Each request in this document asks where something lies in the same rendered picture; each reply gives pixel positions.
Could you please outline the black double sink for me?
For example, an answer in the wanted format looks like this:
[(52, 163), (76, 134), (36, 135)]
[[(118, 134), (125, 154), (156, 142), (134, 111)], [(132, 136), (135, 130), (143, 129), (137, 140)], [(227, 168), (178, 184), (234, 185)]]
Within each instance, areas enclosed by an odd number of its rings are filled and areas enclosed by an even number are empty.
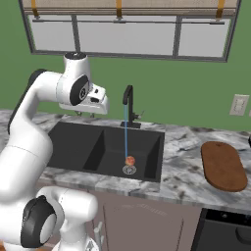
[(127, 129), (127, 155), (135, 159), (136, 173), (126, 175), (125, 129), (100, 125), (57, 123), (49, 132), (53, 142), (51, 168), (104, 176), (159, 182), (165, 134)]

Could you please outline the brown wooden cutting board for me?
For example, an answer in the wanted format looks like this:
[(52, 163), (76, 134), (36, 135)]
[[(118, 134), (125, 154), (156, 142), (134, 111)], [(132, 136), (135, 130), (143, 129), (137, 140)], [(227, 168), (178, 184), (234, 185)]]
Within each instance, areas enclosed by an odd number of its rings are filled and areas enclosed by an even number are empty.
[(239, 192), (246, 188), (248, 179), (237, 151), (220, 141), (207, 141), (201, 146), (205, 179), (215, 188)]

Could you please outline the white wall outlet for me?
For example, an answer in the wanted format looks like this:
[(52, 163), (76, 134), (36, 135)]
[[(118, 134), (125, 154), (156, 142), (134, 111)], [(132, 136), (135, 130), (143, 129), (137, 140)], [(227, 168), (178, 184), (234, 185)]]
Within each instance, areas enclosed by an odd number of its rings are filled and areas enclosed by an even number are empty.
[(249, 95), (235, 94), (231, 103), (229, 114), (231, 116), (243, 116), (249, 100)]

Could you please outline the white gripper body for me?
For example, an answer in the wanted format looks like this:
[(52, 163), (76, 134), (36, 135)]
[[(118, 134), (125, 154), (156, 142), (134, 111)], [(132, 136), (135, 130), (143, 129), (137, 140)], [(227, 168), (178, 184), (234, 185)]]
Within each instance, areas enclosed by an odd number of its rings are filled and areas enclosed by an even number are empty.
[(100, 103), (87, 103), (85, 101), (82, 101), (76, 106), (60, 104), (60, 108), (64, 110), (101, 115), (107, 115), (109, 112), (109, 107), (110, 104), (107, 96), (104, 96), (103, 100)]

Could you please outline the grey framed window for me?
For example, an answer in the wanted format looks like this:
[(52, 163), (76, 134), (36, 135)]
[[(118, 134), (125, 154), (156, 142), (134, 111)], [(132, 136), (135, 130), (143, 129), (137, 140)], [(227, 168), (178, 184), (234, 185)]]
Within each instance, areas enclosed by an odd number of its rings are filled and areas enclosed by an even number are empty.
[(235, 14), (224, 17), (39, 15), (19, 4), (33, 54), (225, 62), (241, 0)]

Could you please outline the round metal sink drain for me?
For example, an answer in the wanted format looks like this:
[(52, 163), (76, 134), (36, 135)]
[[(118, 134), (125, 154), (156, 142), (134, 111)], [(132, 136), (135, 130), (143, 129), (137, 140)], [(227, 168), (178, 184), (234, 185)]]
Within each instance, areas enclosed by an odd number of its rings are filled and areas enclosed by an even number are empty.
[(128, 165), (125, 165), (123, 167), (123, 172), (126, 174), (126, 175), (134, 175), (136, 173), (136, 167), (135, 166), (128, 166)]

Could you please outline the blue water stream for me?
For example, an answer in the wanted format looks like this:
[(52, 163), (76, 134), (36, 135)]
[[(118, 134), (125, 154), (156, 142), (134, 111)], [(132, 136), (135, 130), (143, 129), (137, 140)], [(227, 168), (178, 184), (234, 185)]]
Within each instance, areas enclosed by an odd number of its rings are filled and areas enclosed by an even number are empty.
[(127, 158), (127, 105), (124, 105), (124, 125), (125, 125), (125, 159)]

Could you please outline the taupe cupboard door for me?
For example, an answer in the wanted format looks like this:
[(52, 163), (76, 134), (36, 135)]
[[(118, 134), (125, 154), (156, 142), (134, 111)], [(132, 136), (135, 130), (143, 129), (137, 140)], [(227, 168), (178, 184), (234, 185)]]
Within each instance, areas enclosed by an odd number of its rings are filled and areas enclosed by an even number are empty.
[(111, 196), (104, 206), (109, 251), (190, 251), (201, 210)]

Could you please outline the black sink faucet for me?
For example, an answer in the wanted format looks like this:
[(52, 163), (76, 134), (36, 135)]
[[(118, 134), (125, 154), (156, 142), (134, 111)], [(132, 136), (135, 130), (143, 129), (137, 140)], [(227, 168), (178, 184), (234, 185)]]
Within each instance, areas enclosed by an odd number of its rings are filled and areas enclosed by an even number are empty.
[(133, 127), (133, 128), (140, 128), (141, 123), (136, 123), (135, 120), (139, 119), (139, 115), (136, 115), (133, 112), (133, 86), (128, 85), (124, 92), (123, 97), (123, 105), (127, 107), (127, 117), (123, 122), (121, 122), (121, 126)]

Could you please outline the beige window blind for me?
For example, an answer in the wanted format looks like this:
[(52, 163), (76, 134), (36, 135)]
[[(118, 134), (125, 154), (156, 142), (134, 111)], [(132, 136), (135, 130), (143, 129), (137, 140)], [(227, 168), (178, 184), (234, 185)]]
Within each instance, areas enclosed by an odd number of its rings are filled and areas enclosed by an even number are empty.
[(21, 0), (26, 14), (233, 16), (238, 0)]

